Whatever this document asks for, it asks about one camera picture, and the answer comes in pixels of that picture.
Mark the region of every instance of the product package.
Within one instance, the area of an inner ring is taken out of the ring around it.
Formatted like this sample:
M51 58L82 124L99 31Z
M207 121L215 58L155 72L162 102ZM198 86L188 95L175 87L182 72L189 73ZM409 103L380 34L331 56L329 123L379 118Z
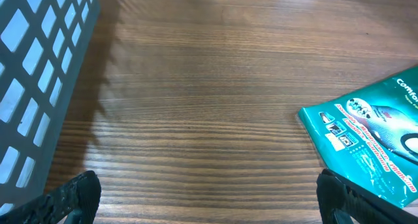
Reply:
M418 67L298 115L328 168L400 208L418 198Z

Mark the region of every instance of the plastic packaging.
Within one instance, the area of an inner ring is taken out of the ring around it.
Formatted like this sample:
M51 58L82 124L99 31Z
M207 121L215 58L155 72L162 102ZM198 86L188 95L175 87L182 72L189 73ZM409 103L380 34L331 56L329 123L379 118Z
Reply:
M298 115L331 170L400 208L418 198L418 67Z

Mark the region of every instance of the green plastic packet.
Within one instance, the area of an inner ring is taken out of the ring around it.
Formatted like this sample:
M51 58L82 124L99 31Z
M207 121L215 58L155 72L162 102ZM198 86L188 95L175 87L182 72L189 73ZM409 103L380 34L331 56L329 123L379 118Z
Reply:
M418 67L298 115L331 170L400 208L418 198Z

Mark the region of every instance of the brown wooden surface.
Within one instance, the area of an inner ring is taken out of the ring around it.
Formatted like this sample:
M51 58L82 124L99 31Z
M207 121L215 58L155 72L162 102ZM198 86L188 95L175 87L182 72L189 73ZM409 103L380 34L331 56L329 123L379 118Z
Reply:
M296 113L418 58L418 0L100 1L47 184L97 223L319 223Z

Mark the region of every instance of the brand name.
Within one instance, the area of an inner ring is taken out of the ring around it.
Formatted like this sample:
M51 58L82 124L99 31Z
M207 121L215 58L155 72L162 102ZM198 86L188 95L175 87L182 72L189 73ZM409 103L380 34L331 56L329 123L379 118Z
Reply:
M411 96L411 98L418 103L418 97L417 94L409 87L402 79L398 79L396 81L401 87L405 88L405 90L408 92L408 94Z

